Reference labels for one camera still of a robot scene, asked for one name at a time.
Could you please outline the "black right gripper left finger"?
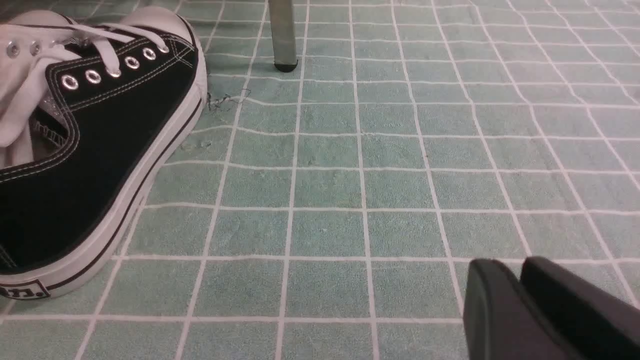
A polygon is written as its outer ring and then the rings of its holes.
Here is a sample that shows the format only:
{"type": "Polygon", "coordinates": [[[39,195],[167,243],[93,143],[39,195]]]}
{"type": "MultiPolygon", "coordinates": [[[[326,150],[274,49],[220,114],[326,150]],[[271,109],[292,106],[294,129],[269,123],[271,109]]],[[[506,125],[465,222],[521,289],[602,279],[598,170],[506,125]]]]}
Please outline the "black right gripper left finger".
{"type": "Polygon", "coordinates": [[[462,314],[471,360],[583,360],[514,273],[494,259],[468,267],[462,314]]]}

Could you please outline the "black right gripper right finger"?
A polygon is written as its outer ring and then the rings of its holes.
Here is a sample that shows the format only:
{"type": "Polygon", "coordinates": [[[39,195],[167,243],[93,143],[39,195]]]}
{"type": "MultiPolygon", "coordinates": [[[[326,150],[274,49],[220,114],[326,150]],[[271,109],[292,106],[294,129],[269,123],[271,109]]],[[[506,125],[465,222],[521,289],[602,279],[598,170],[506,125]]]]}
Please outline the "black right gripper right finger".
{"type": "Polygon", "coordinates": [[[640,311],[566,268],[526,258],[519,282],[585,360],[638,360],[640,311]]]}

